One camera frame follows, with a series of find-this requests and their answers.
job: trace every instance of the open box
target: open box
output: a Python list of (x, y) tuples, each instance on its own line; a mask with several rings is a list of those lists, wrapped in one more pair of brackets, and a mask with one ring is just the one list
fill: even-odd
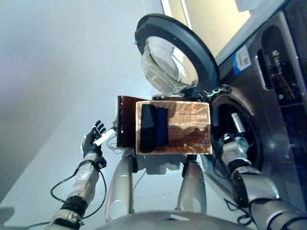
[[(168, 109), (168, 139), (164, 147), (140, 151), (141, 113), (143, 104)], [(136, 103), (136, 154), (212, 154), (209, 104), (184, 101), (141, 101)]]

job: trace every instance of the robotic hand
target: robotic hand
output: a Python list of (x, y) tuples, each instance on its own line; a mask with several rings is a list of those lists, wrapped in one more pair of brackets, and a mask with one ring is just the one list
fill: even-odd
[(96, 145), (95, 141), (101, 138), (101, 135), (105, 132), (104, 124), (101, 121), (97, 121), (92, 127), (91, 131), (84, 136), (83, 142), (81, 144), (81, 150), (84, 157), (89, 153), (96, 153), (102, 156), (101, 145)]
[(82, 219), (92, 215), (84, 217), (87, 207), (94, 198), (95, 186), (99, 173), (101, 173), (100, 169), (106, 166), (106, 160), (102, 157), (100, 146), (102, 142), (100, 141), (101, 143), (97, 145), (98, 140), (105, 140), (110, 136), (110, 132), (108, 132), (107, 137), (105, 136), (105, 130), (104, 124), (97, 121), (91, 131), (84, 137), (81, 144), (83, 161), (74, 173), (75, 183), (63, 206), (46, 227), (47, 230), (78, 230), (82, 225)]

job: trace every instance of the robotic arm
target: robotic arm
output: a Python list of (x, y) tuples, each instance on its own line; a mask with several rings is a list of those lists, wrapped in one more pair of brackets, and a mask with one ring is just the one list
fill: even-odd
[[(235, 123), (239, 134), (236, 137), (224, 135), (222, 161), (231, 173), (236, 203), (239, 207), (249, 209), (259, 230), (306, 229), (307, 217), (283, 202), (273, 181), (251, 166), (246, 154), (248, 143), (244, 138), (244, 128), (238, 118)], [(104, 132), (103, 126), (98, 121), (84, 138), (83, 161), (74, 173), (75, 183), (63, 206), (46, 227), (47, 230), (78, 230), (81, 227), (85, 211), (94, 198), (100, 169), (106, 166), (100, 145), (116, 129)], [(208, 229), (213, 223), (219, 229), (247, 229), (205, 215), (203, 175), (194, 161), (187, 161), (177, 210), (134, 213), (132, 170), (131, 155), (123, 156), (113, 175), (107, 199), (106, 219), (109, 223), (101, 229), (135, 229), (138, 224), (145, 222), (156, 229)], [(195, 201), (201, 208), (195, 208)]]
[(235, 138), (224, 135), (222, 154), (222, 161), (231, 173), (238, 206), (249, 209), (259, 230), (306, 229), (306, 215), (283, 202), (274, 182), (251, 166), (246, 155), (248, 143), (243, 137), (244, 132), (240, 129), (238, 132)]
[(108, 130), (103, 134), (105, 130), (104, 124), (97, 121), (89, 134), (84, 137), (81, 145), (83, 161), (74, 173), (75, 183), (64, 204), (46, 227), (47, 230), (78, 230), (82, 225), (85, 211), (95, 195), (100, 169), (106, 166), (100, 145), (101, 139), (107, 139), (105, 134), (110, 136), (111, 132)]

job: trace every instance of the barcode sticker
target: barcode sticker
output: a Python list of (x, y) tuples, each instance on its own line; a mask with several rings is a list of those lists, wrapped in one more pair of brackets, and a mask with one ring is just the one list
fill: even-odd
[(251, 65), (246, 45), (242, 46), (237, 52), (235, 52), (230, 59), (232, 61), (232, 67), (235, 75)]

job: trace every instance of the folded black cloth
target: folded black cloth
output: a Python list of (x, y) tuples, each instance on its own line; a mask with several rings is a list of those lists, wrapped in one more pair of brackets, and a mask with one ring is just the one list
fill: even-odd
[(152, 104), (142, 105), (140, 150), (151, 152), (155, 148), (156, 107)]
[(162, 147), (168, 144), (167, 116), (168, 109), (156, 108), (155, 146)]

